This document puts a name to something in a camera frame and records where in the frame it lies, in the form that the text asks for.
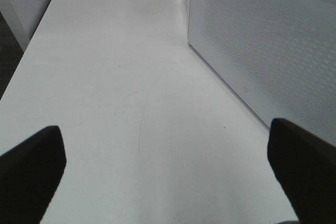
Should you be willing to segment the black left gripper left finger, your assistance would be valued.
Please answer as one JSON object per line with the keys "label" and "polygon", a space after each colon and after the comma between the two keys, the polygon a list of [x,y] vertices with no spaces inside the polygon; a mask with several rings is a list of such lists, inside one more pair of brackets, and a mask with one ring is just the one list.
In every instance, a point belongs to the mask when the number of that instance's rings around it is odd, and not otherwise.
{"label": "black left gripper left finger", "polygon": [[1,223],[40,223],[66,163],[56,125],[43,128],[1,155]]}

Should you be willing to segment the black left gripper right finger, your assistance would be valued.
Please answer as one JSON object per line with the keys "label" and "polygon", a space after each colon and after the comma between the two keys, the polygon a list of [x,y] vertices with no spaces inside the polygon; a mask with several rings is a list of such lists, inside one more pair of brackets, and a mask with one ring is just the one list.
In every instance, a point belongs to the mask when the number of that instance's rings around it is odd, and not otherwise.
{"label": "black left gripper right finger", "polygon": [[275,118],[267,158],[300,223],[335,223],[335,146]]}

